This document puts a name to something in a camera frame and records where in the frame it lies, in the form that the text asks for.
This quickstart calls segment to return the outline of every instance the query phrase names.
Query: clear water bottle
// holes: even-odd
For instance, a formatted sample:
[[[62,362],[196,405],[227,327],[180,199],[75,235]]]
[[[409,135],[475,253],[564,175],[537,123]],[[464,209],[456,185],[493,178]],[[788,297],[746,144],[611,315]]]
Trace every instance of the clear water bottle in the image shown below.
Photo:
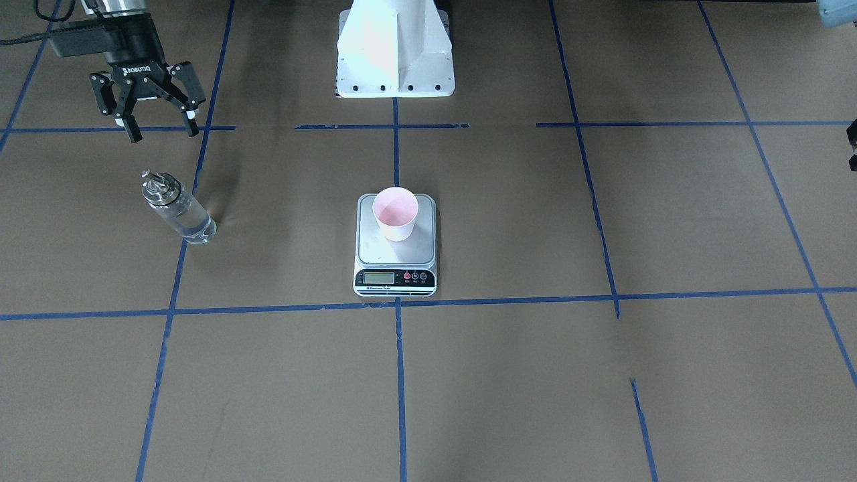
[[[142,173],[143,197],[182,238],[191,244],[207,243],[217,231],[217,224],[182,183],[166,172]]]

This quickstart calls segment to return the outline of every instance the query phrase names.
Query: digital kitchen scale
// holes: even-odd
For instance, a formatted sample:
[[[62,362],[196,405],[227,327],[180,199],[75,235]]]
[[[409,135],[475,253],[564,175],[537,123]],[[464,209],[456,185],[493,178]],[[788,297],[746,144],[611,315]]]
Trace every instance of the digital kitchen scale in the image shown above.
[[[430,296],[437,291],[437,231],[434,199],[417,194],[414,231],[404,241],[381,234],[372,213],[375,194],[357,201],[354,292],[360,296]]]

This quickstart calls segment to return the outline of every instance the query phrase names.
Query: bottle cap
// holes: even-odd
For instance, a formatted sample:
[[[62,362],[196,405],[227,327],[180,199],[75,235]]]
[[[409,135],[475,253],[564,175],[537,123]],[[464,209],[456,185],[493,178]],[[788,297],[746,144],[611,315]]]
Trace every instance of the bottle cap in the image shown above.
[[[143,197],[153,206],[166,206],[178,198],[182,185],[166,172],[154,173],[146,169],[141,174],[143,181]]]

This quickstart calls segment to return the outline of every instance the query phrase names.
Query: blue tape line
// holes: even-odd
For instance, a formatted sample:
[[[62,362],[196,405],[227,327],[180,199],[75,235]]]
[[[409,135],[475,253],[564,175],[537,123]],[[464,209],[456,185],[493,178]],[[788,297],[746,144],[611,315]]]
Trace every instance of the blue tape line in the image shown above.
[[[285,311],[362,310],[364,308],[392,308],[392,301],[379,303],[340,304],[284,304],[268,306],[229,306],[217,308],[176,308],[177,315],[223,315],[237,313],[281,313]]]
[[[78,318],[117,318],[132,316],[165,316],[168,310],[73,311],[64,313],[20,313],[0,315],[0,322],[20,320],[69,320]]]
[[[53,13],[51,13],[52,17],[56,17],[59,13],[59,7],[62,0],[57,0],[54,4]],[[48,24],[47,32],[50,32],[53,28],[53,23]],[[24,85],[21,86],[21,91],[18,93],[18,100],[15,102],[15,108],[12,109],[12,114],[9,116],[9,121],[6,123],[6,130],[3,132],[3,137],[0,137],[0,154],[3,153],[3,148],[6,147],[6,139],[9,138],[9,131],[12,129],[12,126],[15,125],[15,120],[18,118],[18,112],[21,110],[21,105],[24,103],[24,96],[27,95],[27,90],[30,88],[30,82],[33,81],[33,75],[36,73],[36,67],[39,66],[39,61],[42,59],[42,54],[45,52],[45,45],[47,45],[47,39],[43,39],[39,42],[39,49],[36,51],[36,57],[33,59],[33,63],[30,65],[30,70],[27,72],[27,78],[24,80]]]
[[[392,124],[301,124],[295,130],[392,129]]]
[[[301,124],[295,130],[343,130],[343,129],[468,129],[470,124]]]
[[[470,124],[396,124],[399,129],[467,129]]]
[[[217,62],[217,71],[214,74],[214,85],[212,86],[212,98],[208,104],[208,115],[206,116],[206,130],[202,135],[202,146],[200,147],[200,158],[196,161],[196,173],[194,174],[194,188],[192,193],[196,194],[196,188],[200,185],[200,172],[205,164],[206,151],[208,149],[208,137],[214,119],[214,107],[217,105],[217,94],[220,88],[220,76],[223,74],[223,64],[226,59],[226,46],[229,44],[229,34],[232,30],[232,15],[235,12],[235,0],[229,1],[229,12],[226,14],[226,29],[223,32],[223,41],[220,44],[220,57]]]
[[[631,379],[631,390],[634,393],[634,405],[637,406],[637,418],[640,421],[640,431],[643,432],[643,444],[645,445],[645,456],[649,460],[649,473],[651,482],[657,482],[657,467],[655,467],[655,456],[651,451],[651,440],[649,439],[649,427],[645,423],[645,413],[640,406],[639,392],[637,391],[637,380]]]
[[[161,339],[160,355],[158,356],[158,369],[155,371],[155,386],[152,389],[152,399],[149,401],[149,411],[146,415],[146,429],[143,431],[143,445],[140,448],[140,459],[137,461],[137,473],[134,477],[135,482],[142,482],[143,472],[146,469],[146,457],[149,454],[149,441],[152,439],[152,426],[155,421],[155,409],[158,406],[158,397],[160,396],[160,384],[164,375],[164,364],[166,363],[166,342],[170,338],[172,331],[172,314],[166,316],[166,324],[164,325],[164,338]]]
[[[849,121],[751,121],[753,125],[851,125]],[[747,121],[662,121],[662,122],[540,122],[536,127],[693,127],[748,125]]]
[[[408,480],[408,444],[405,436],[405,348],[402,343],[402,298],[396,297],[396,357],[399,378],[399,481]]]
[[[477,299],[424,299],[403,301],[402,306],[468,306],[474,304],[531,304],[531,303],[579,303],[584,301],[611,301],[612,295],[553,296],[530,298],[477,298]]]
[[[767,290],[733,290],[721,292],[653,292],[620,294],[619,299],[687,299],[687,298],[743,298],[754,296],[785,296],[800,294],[824,293],[853,293],[857,286],[833,286],[820,288],[778,288]],[[419,299],[402,301],[405,307],[421,306],[470,306],[488,304],[541,304],[541,303],[583,303],[593,301],[610,301],[613,296],[582,295],[554,296],[529,298],[461,298],[461,299]],[[367,308],[392,308],[393,301],[373,303],[332,303],[332,304],[283,304],[265,306],[225,306],[212,308],[176,308],[174,310],[117,310],[117,311],[71,311],[57,313],[16,313],[0,315],[0,322],[20,320],[61,320],[67,318],[104,318],[119,316],[163,316],[168,313],[175,315],[219,315],[239,313],[279,313],[285,311],[316,311],[316,310],[362,310]]]
[[[828,292],[857,292],[857,286],[833,286],[830,288],[821,288],[819,291],[828,293]]]
[[[236,130],[235,125],[213,125],[211,127],[202,126],[200,130]],[[140,127],[140,130],[149,132],[168,132],[168,131],[185,131],[184,127],[178,126],[159,126],[159,127]],[[122,127],[37,127],[37,128],[21,128],[10,129],[10,134],[43,134],[43,133],[77,133],[77,132],[124,132]]]
[[[160,385],[164,376],[164,366],[166,364],[166,348],[167,341],[170,339],[172,332],[173,310],[176,309],[176,301],[178,300],[178,287],[182,282],[182,270],[184,267],[184,255],[188,249],[188,242],[182,240],[182,248],[178,251],[178,263],[176,264],[176,276],[172,283],[172,293],[170,295],[170,310],[166,316],[164,324],[164,337],[161,339],[161,348],[158,355],[158,369],[155,371],[155,384],[152,389],[152,399],[149,401],[149,411],[146,416],[146,429],[143,431],[143,444],[140,447],[140,459],[137,461],[137,474],[135,482],[142,482],[143,473],[146,470],[146,457],[149,453],[149,443],[152,440],[152,427],[155,421],[155,411],[158,407],[158,398],[160,397]]]
[[[235,0],[229,1],[229,12],[226,15],[226,28],[223,34],[223,43],[220,46],[220,58],[218,60],[217,73],[214,76],[214,85],[212,87],[212,98],[211,104],[208,107],[208,116],[206,118],[206,127],[209,128],[212,125],[212,118],[214,115],[214,106],[217,101],[217,92],[218,86],[220,84],[220,74],[223,72],[223,63],[226,58],[226,46],[229,43],[229,33],[232,26],[232,15],[235,11]],[[208,143],[208,135],[211,130],[206,129],[205,134],[202,137],[202,146],[200,147],[200,157],[196,164],[196,173],[194,175],[194,188],[192,192],[196,192],[197,185],[199,183],[199,175],[202,170],[202,164],[205,160],[206,146]],[[164,366],[166,363],[166,354],[167,354],[167,341],[170,338],[170,333],[172,331],[172,320],[173,313],[176,309],[176,302],[178,301],[178,289],[182,283],[182,271],[184,267],[184,257],[188,249],[188,242],[182,240],[182,248],[178,253],[178,263],[176,265],[176,278],[173,281],[172,287],[172,295],[170,296],[170,314],[167,315],[166,323],[164,325],[164,338],[161,341],[161,349],[160,355],[158,357],[158,369],[155,371],[155,386],[152,391],[152,399],[149,401],[149,412],[146,420],[146,430],[143,433],[143,443],[140,448],[140,459],[137,461],[137,474],[135,477],[135,482],[142,482],[143,474],[146,470],[146,458],[148,456],[149,451],[149,443],[152,439],[152,427],[154,424],[155,412],[158,407],[158,397],[160,395],[160,384],[161,379],[164,375]]]
[[[619,296],[616,292],[616,281],[613,276],[613,268],[610,264],[610,253],[607,248],[607,238],[604,236],[604,226],[601,222],[601,214],[598,211],[598,200],[595,195],[595,185],[592,183],[592,173],[589,166],[589,157],[586,155],[586,146],[584,145],[584,133],[580,129],[580,117],[578,116],[577,104],[574,102],[574,91],[572,89],[572,77],[568,73],[568,64],[566,63],[566,51],[562,46],[562,37],[560,36],[560,25],[556,21],[556,8],[554,0],[548,0],[550,4],[550,17],[554,23],[554,35],[556,36],[556,47],[560,51],[560,62],[562,63],[562,73],[566,77],[566,90],[568,91],[568,103],[572,108],[572,117],[574,118],[574,129],[578,135],[578,146],[580,147],[580,157],[584,162],[584,172],[586,173],[586,185],[589,186],[590,197],[592,198],[592,213],[595,216],[595,223],[598,227],[598,234],[601,236],[601,246],[604,252],[604,267],[607,270],[607,279],[610,284],[610,293],[613,295],[613,304],[616,309],[616,317],[621,316],[619,306]]]
[[[399,186],[399,100],[393,97],[393,185]]]
[[[619,298],[627,299],[681,299],[681,298],[738,298],[750,296],[777,296],[792,294],[815,294],[815,288],[783,288],[770,290],[735,290],[723,292],[662,292],[621,294]]]
[[[842,342],[842,337],[839,335],[839,328],[836,327],[836,322],[833,321],[833,315],[830,314],[830,308],[827,307],[827,301],[824,295],[819,290],[818,302],[821,303],[821,309],[824,311],[824,317],[827,318],[827,324],[830,326],[830,331],[833,332],[833,338],[836,340],[836,346],[839,347],[839,353],[842,354],[842,359],[845,361],[845,366],[848,368],[848,374],[851,375],[851,383],[857,389],[857,372],[854,371],[854,364],[851,363],[851,357],[848,356],[848,349],[845,343]]]
[[[788,229],[792,232],[794,243],[797,244],[798,251],[800,252],[800,257],[803,259],[804,266],[806,266],[806,273],[809,274],[810,281],[812,282],[812,287],[815,288],[815,292],[818,295],[818,302],[822,306],[824,316],[827,318],[827,323],[830,325],[830,330],[833,332],[833,336],[836,339],[836,344],[839,346],[839,352],[842,354],[842,359],[845,362],[845,366],[848,367],[848,373],[851,375],[851,381],[854,383],[854,387],[857,388],[857,373],[854,372],[854,364],[851,363],[851,358],[848,356],[848,350],[842,343],[842,338],[839,336],[839,329],[836,327],[836,322],[833,320],[833,316],[830,314],[830,310],[827,307],[827,302],[824,300],[824,293],[822,292],[821,287],[818,285],[818,279],[816,278],[815,273],[812,271],[812,265],[809,263],[809,256],[806,255],[806,250],[804,250],[803,243],[801,243],[800,241],[800,236],[798,236],[797,228],[794,226],[792,217],[788,213],[788,208],[786,208],[786,202],[782,197],[780,188],[776,184],[774,172],[770,168],[770,163],[768,162],[768,157],[764,153],[764,149],[762,149],[762,142],[758,139],[756,128],[750,121],[750,113],[748,112],[746,105],[744,104],[744,99],[741,97],[741,92],[738,89],[738,84],[735,82],[735,78],[732,75],[732,70],[729,68],[728,62],[726,61],[726,56],[723,54],[723,49],[720,46],[720,42],[717,41],[717,36],[714,33],[713,26],[711,26],[711,21],[708,18],[708,14],[705,13],[705,7],[703,7],[702,2],[699,1],[697,1],[697,6],[699,7],[699,12],[702,14],[703,19],[705,20],[705,26],[708,27],[711,39],[714,41],[714,46],[715,48],[717,48],[717,54],[720,56],[720,60],[723,63],[723,68],[726,70],[726,74],[729,77],[729,82],[732,84],[732,89],[735,92],[735,97],[738,99],[738,104],[741,107],[741,111],[744,113],[744,118],[749,124],[753,142],[755,142],[758,154],[762,158],[762,163],[764,164],[764,169],[768,174],[770,185],[771,187],[773,187],[776,199],[780,203],[780,209],[782,210],[782,214],[786,218],[786,221],[788,223]]]
[[[751,121],[753,125],[851,125],[853,121]]]

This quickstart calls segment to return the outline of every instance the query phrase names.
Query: pink paper cup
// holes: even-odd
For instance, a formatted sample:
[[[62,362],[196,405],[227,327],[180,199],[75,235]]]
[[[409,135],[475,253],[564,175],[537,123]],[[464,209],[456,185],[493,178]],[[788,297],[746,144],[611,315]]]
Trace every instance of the pink paper cup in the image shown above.
[[[419,203],[405,188],[386,188],[372,202],[372,213],[381,234],[390,241],[404,241],[414,231]]]

